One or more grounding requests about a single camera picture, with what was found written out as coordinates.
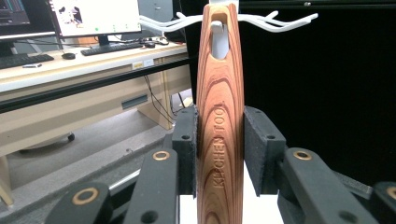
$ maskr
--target white hook rack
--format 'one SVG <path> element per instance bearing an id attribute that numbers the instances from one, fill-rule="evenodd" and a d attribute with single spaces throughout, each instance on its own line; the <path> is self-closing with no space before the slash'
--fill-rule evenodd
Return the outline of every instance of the white hook rack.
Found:
<path id="1" fill-rule="evenodd" d="M 274 17 L 278 14 L 277 11 L 273 11 L 268 16 L 256 16 L 256 15 L 248 15 L 248 14 L 238 14 L 239 21 L 246 21 L 253 25 L 256 25 L 263 30 L 273 32 L 273 33 L 280 33 L 286 32 L 304 25 L 309 24 L 313 19 L 318 17 L 318 14 L 312 14 L 310 16 L 301 18 L 297 21 L 277 21 L 274 20 Z M 145 16 L 140 16 L 140 24 L 145 25 L 149 28 L 159 30 L 162 32 L 174 32 L 176 30 L 182 29 L 188 25 L 194 24 L 196 22 L 202 21 L 203 16 L 189 16 L 186 17 L 181 12 L 177 13 L 179 17 L 178 20 L 175 21 L 168 21 L 168 22 L 159 22 L 152 20 Z"/>

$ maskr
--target black backdrop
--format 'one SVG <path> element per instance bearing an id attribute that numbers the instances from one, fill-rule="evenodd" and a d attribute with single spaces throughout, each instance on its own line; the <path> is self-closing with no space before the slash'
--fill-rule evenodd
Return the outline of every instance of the black backdrop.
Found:
<path id="1" fill-rule="evenodd" d="M 264 111 L 289 147 L 313 150 L 364 184 L 396 181 L 396 3 L 240 2 L 240 13 L 311 24 L 280 34 L 239 22 L 245 102 Z M 181 0 L 186 15 L 205 1 Z M 190 56 L 201 24 L 186 29 Z M 196 85 L 196 64 L 191 65 Z"/>

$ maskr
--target computer monitor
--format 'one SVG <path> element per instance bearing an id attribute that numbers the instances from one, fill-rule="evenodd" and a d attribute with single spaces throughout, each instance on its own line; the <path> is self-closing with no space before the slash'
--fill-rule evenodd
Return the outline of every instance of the computer monitor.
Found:
<path id="1" fill-rule="evenodd" d="M 49 0 L 58 36 L 97 36 L 101 46 L 108 35 L 141 32 L 137 0 Z"/>
<path id="2" fill-rule="evenodd" d="M 0 0 L 0 57 L 13 42 L 55 35 L 47 0 Z"/>

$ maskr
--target white table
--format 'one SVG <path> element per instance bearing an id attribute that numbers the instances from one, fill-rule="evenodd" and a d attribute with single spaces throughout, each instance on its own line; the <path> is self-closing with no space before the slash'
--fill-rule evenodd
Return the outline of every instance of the white table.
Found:
<path id="1" fill-rule="evenodd" d="M 155 49 L 130 49 L 87 57 L 81 55 L 80 50 L 65 50 L 75 52 L 75 60 L 65 60 L 62 58 L 63 52 L 53 51 L 46 53 L 55 60 L 42 63 L 39 68 L 14 67 L 0 70 L 0 102 L 131 72 L 134 66 L 141 64 L 166 63 L 187 56 L 186 46 L 174 43 L 157 46 Z M 187 65 L 154 73 L 148 78 L 155 96 L 167 111 L 170 111 L 170 96 L 191 87 Z M 147 101 L 129 108 L 122 106 L 122 103 L 133 99 Z M 135 107 L 165 129 L 172 128 L 172 123 L 153 108 L 148 85 L 143 77 L 0 114 L 0 197 L 6 204 L 13 204 L 7 154 Z"/>

